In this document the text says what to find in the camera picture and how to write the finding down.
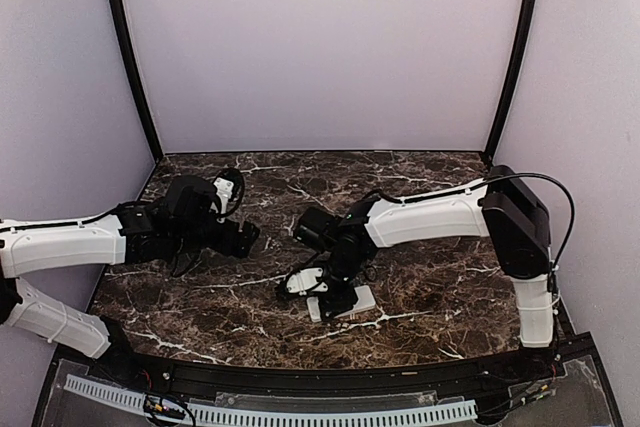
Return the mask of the white remote control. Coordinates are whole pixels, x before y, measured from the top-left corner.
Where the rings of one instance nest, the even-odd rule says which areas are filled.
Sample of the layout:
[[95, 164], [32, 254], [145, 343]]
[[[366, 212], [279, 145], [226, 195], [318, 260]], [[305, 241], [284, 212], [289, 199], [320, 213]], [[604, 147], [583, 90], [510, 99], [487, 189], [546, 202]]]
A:
[[370, 287], [363, 285], [349, 287], [340, 297], [309, 297], [306, 304], [311, 321], [317, 323], [372, 310], [376, 306], [376, 300]]

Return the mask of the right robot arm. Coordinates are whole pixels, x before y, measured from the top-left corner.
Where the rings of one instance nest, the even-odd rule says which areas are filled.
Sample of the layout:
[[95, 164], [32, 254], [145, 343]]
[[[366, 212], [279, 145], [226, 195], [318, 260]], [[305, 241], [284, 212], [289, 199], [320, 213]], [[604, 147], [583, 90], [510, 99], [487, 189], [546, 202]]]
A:
[[306, 298], [314, 321], [330, 321], [374, 307], [370, 289], [355, 279], [379, 250], [430, 239], [488, 238], [516, 294], [524, 348], [511, 357], [510, 371], [530, 381], [549, 363], [564, 249], [552, 248], [549, 211], [525, 184], [527, 177], [499, 165], [484, 178], [436, 192], [392, 197], [373, 190], [343, 216], [310, 207], [293, 236], [314, 253], [277, 292]]

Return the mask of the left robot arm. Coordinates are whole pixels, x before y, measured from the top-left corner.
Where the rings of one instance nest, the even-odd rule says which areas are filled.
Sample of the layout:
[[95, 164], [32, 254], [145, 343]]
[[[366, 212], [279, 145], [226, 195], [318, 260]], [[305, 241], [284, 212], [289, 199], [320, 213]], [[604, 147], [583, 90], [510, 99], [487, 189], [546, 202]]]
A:
[[1, 322], [70, 347], [120, 383], [141, 374], [140, 359], [120, 324], [83, 313], [32, 285], [25, 274], [80, 265], [135, 265], [163, 261], [176, 266], [183, 254], [205, 249], [246, 258], [260, 230], [231, 220], [244, 196], [242, 178], [226, 173], [214, 181], [185, 175], [152, 201], [131, 201], [94, 217], [60, 221], [6, 220], [1, 224]]

